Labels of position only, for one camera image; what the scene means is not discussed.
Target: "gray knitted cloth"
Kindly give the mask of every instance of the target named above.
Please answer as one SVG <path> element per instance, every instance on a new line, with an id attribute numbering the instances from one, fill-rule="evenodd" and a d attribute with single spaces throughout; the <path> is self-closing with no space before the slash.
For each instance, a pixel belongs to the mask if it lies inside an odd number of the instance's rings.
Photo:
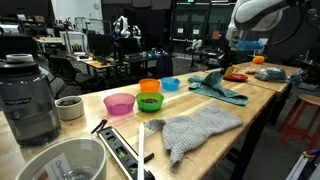
<path id="1" fill-rule="evenodd" d="M 239 118 L 210 105 L 191 116 L 152 119 L 145 126 L 153 131 L 162 130 L 164 148 L 170 153 L 171 171 L 175 172 L 185 152 L 197 148 L 209 136 L 241 126 L 242 123 Z"/>

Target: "green bowl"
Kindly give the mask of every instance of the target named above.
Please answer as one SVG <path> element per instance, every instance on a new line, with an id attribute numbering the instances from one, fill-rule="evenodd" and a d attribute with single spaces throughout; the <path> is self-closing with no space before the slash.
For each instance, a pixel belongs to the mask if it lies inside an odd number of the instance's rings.
<path id="1" fill-rule="evenodd" d="M 159 111 L 163 99 L 163 95 L 157 92 L 141 92 L 136 95 L 139 109 L 144 112 Z"/>

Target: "pink bowl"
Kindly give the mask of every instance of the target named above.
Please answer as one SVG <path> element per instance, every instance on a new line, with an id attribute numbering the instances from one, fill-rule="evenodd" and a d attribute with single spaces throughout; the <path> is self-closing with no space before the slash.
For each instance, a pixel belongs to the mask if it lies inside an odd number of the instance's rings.
<path id="1" fill-rule="evenodd" d="M 103 100 L 108 112 L 113 115 L 124 115 L 132 111 L 135 97 L 127 93 L 117 93 Z"/>

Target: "teal cloth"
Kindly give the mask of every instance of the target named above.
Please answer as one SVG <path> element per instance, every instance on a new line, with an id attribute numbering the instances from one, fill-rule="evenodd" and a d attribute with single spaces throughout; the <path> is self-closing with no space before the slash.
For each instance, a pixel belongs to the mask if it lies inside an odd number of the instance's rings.
<path id="1" fill-rule="evenodd" d="M 214 97 L 232 104 L 246 106 L 247 96 L 238 94 L 221 86 L 223 75 L 219 71 L 211 72 L 207 77 L 191 76 L 188 81 L 192 84 L 189 90 L 198 94 Z"/>

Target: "orange bowl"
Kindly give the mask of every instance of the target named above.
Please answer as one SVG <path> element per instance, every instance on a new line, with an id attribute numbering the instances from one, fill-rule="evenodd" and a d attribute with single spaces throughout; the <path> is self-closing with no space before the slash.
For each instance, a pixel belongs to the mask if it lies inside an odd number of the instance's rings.
<path id="1" fill-rule="evenodd" d="M 141 79 L 139 81 L 141 92 L 158 92 L 160 81 L 156 79 Z"/>

